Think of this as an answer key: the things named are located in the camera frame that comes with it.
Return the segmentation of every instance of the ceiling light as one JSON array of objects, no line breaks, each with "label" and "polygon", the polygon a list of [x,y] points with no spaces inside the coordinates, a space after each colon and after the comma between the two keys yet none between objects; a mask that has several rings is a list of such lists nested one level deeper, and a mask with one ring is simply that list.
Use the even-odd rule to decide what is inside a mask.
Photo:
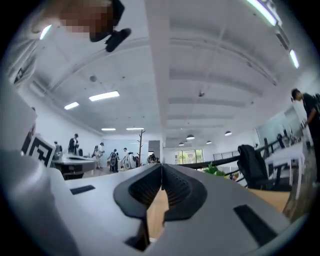
[{"label": "ceiling light", "polygon": [[118,96],[120,96],[120,94],[119,94],[118,91],[115,90],[115,91],[112,91],[112,92],[107,92],[107,93],[91,96],[89,98],[89,100],[92,101],[92,102],[95,102],[95,101],[114,98],[114,97],[118,97]]},{"label": "ceiling light", "polygon": [[246,1],[251,5],[253,5],[253,7],[256,8],[268,20],[268,22],[271,23],[272,26],[275,26],[277,24],[276,18],[258,0],[246,0]]},{"label": "ceiling light", "polygon": [[66,105],[66,106],[64,107],[64,109],[65,109],[65,110],[70,110],[70,109],[73,109],[73,108],[75,108],[75,107],[77,107],[77,106],[79,106],[78,102],[74,102],[74,103],[71,103],[71,104],[69,104],[69,105]]},{"label": "ceiling light", "polygon": [[127,128],[127,131],[144,130],[145,128]]},{"label": "ceiling light", "polygon": [[298,58],[297,58],[297,55],[296,55],[296,53],[295,53],[295,51],[294,50],[291,50],[290,51],[290,57],[291,57],[291,59],[292,59],[292,62],[293,62],[293,64],[294,64],[294,66],[296,67],[296,68],[299,68],[299,61],[298,61]]},{"label": "ceiling light", "polygon": [[196,138],[196,137],[193,136],[192,134],[189,134],[189,135],[186,137],[187,140],[194,140],[195,138]]},{"label": "ceiling light", "polygon": [[101,131],[115,131],[116,128],[102,128]]},{"label": "ceiling light", "polygon": [[44,39],[46,33],[48,33],[49,29],[51,28],[52,25],[46,26],[43,30],[42,33],[40,35],[40,40]]}]

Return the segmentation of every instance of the white ceiling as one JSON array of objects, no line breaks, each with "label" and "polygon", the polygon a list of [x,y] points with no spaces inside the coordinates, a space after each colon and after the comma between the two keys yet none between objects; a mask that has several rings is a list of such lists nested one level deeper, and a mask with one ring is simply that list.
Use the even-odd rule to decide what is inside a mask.
[{"label": "white ceiling", "polygon": [[[112,134],[119,136],[128,127],[143,127],[162,134],[167,148],[188,134],[196,136],[192,146],[217,142],[226,130],[240,133],[283,110],[312,62],[311,44],[296,35],[297,26],[281,9],[299,69],[274,27],[245,0],[122,2],[118,29],[131,28],[132,34],[112,54],[103,42],[63,27],[51,29],[40,44],[35,77],[47,86],[47,100],[62,109],[77,101],[69,115],[96,131],[116,128]],[[115,90],[120,97],[88,99]]]}]

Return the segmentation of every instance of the table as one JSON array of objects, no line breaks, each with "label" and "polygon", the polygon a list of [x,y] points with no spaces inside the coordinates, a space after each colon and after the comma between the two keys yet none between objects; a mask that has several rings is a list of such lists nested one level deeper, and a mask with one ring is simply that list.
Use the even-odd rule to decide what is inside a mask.
[{"label": "table", "polygon": [[267,166],[270,164],[275,165],[275,163],[277,165],[289,163],[289,167],[290,167],[289,182],[290,182],[290,185],[292,185],[293,174],[292,174],[291,160],[298,159],[298,163],[299,163],[298,185],[296,189],[295,199],[299,198],[300,188],[301,188],[302,171],[303,171],[302,166],[305,163],[305,155],[304,155],[303,149],[304,149],[303,142],[297,143],[295,145],[292,145],[291,147],[286,147],[284,149],[277,150],[275,153],[273,153],[271,156],[267,157],[264,160]]},{"label": "table", "polygon": [[96,168],[96,161],[93,158],[86,158],[79,155],[67,154],[62,158],[52,161],[65,178],[74,176],[82,178],[83,174]]}]

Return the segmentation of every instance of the black rectangle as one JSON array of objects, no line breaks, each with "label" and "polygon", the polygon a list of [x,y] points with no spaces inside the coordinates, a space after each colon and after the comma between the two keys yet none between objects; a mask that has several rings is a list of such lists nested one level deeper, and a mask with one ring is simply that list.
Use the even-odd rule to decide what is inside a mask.
[{"label": "black rectangle", "polygon": [[265,245],[277,236],[277,233],[271,229],[248,205],[240,205],[233,208],[233,210],[259,246]]},{"label": "black rectangle", "polygon": [[72,188],[70,189],[72,195],[77,195],[77,194],[81,194],[90,190],[94,190],[96,189],[94,186],[92,185],[88,185],[88,186],[81,186],[81,187],[76,187],[76,188]]}]

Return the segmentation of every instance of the office chair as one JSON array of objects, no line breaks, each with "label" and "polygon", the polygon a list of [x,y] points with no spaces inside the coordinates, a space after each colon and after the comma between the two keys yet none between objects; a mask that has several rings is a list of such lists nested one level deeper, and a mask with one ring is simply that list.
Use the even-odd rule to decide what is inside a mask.
[{"label": "office chair", "polygon": [[270,190],[270,191],[291,191],[292,187],[286,184],[280,184],[281,168],[279,165],[274,168],[277,169],[276,179],[269,179],[266,168],[266,163],[261,157],[260,152],[250,145],[241,145],[238,147],[240,159],[237,162],[239,170],[247,182],[249,189]]}]

